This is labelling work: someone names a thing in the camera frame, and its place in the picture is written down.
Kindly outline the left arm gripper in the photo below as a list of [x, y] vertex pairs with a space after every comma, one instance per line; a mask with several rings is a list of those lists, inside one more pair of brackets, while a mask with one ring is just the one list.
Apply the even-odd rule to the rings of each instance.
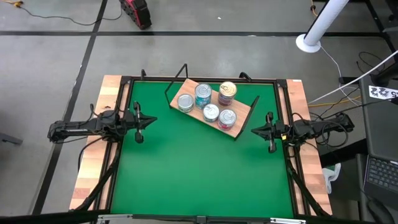
[[157, 121], [157, 117], [141, 113], [141, 106], [137, 101], [133, 103], [133, 109], [133, 112], [127, 111], [124, 113], [124, 122], [127, 131], [130, 129], [136, 130], [135, 141], [140, 144], [144, 142], [142, 134], [142, 130], [144, 129], [143, 125], [150, 125], [154, 121]]

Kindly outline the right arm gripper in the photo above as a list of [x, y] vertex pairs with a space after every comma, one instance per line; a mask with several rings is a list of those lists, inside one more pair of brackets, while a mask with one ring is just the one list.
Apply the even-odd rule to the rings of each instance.
[[270, 154], [276, 152], [275, 138], [285, 139], [288, 132], [288, 126], [286, 124], [280, 120], [273, 123], [273, 119], [273, 112], [268, 112], [266, 114], [266, 124], [251, 130], [253, 134], [269, 141], [268, 151]]

